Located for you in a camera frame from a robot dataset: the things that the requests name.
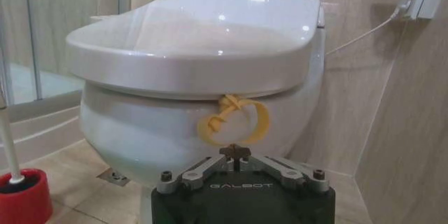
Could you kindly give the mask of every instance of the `yellow rope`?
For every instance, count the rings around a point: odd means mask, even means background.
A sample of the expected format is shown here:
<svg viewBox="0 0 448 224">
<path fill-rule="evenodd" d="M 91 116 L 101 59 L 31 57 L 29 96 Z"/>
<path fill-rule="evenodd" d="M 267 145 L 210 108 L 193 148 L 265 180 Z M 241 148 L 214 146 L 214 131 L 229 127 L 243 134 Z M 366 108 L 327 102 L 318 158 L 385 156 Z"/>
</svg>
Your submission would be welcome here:
<svg viewBox="0 0 448 224">
<path fill-rule="evenodd" d="M 239 110 L 242 106 L 254 105 L 257 110 L 257 125 L 250 136 L 239 141 L 241 144 L 253 144 L 265 136 L 269 129 L 269 112 L 267 108 L 261 102 L 250 99 L 239 99 L 235 95 L 225 95 L 218 100 L 218 114 L 211 114 L 197 122 L 197 134 L 199 139 L 211 145 L 225 146 L 227 144 L 219 144 L 211 139 L 213 133 L 219 131 L 221 123 L 225 122 L 225 118 L 234 111 Z"/>
</svg>

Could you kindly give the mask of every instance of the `white toilet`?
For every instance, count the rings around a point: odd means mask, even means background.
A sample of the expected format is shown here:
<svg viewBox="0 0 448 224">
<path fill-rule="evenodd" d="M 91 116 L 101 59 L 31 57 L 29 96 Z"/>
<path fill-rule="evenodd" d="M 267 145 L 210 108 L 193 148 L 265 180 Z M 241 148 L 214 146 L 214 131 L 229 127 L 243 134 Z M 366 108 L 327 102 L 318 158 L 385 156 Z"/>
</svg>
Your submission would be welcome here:
<svg viewBox="0 0 448 224">
<path fill-rule="evenodd" d="M 257 125 L 243 106 L 213 134 L 197 123 L 225 94 L 263 104 L 269 129 L 251 152 L 285 156 L 315 107 L 323 74 L 318 0 L 154 0 L 66 37 L 85 79 L 81 130 L 103 161 L 143 186 L 179 172 Z"/>
</svg>

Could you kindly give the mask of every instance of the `wall tile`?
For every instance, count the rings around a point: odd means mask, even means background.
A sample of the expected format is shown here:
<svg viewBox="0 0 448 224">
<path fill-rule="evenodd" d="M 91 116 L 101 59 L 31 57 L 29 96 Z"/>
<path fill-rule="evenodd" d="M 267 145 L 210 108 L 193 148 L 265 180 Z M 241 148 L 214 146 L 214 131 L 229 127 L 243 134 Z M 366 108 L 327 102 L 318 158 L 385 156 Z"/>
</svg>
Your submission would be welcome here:
<svg viewBox="0 0 448 224">
<path fill-rule="evenodd" d="M 138 7 L 151 0 L 131 0 Z M 398 0 L 322 0 L 326 49 L 379 24 Z M 318 106 L 290 157 L 353 174 L 394 59 L 402 24 L 395 23 L 326 60 Z"/>
<path fill-rule="evenodd" d="M 407 24 L 355 173 L 373 223 L 448 223 L 448 0 Z"/>
</svg>

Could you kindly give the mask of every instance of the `screw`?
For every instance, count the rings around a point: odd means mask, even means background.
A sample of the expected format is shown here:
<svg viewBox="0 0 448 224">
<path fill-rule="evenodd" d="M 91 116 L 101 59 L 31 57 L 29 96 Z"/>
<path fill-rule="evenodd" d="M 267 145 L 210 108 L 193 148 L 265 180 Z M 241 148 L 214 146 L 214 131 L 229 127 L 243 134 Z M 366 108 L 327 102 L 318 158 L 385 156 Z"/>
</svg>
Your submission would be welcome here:
<svg viewBox="0 0 448 224">
<path fill-rule="evenodd" d="M 167 170 L 165 170 L 159 175 L 161 182 L 167 182 L 171 180 L 171 178 L 173 178 L 173 174 Z"/>
<path fill-rule="evenodd" d="M 325 172 L 322 170 L 313 170 L 313 178 L 318 180 L 325 179 Z"/>
</svg>

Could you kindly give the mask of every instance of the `toilet seat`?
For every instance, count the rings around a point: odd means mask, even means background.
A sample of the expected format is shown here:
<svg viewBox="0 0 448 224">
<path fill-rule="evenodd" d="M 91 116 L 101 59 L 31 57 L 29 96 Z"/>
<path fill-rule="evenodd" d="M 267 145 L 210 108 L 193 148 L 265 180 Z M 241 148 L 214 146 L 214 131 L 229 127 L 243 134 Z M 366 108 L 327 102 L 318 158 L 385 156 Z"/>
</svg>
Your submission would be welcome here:
<svg viewBox="0 0 448 224">
<path fill-rule="evenodd" d="M 70 71 L 119 92 L 258 97 L 301 84 L 318 0 L 154 0 L 74 30 Z"/>
</svg>

